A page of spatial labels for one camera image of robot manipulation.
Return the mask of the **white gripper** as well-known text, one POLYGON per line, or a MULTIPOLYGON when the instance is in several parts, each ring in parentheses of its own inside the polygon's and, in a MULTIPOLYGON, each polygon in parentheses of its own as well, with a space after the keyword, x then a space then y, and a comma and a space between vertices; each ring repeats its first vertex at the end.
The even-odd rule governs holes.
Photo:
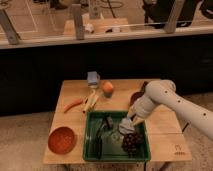
POLYGON ((152 111, 157 107, 157 104, 154 103, 150 97, 143 95, 138 98, 132 107, 129 108, 127 113, 127 118, 131 118, 136 115, 132 120, 132 125, 139 125, 148 118, 152 111))

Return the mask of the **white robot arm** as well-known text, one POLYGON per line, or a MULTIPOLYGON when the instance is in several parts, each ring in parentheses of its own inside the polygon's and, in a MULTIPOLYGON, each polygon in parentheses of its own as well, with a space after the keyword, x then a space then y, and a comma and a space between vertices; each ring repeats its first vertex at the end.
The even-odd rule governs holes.
POLYGON ((132 124, 138 125, 159 105, 173 110, 213 141, 213 112, 179 96, 171 80, 150 81, 143 96, 130 107, 127 116, 134 117, 132 124))

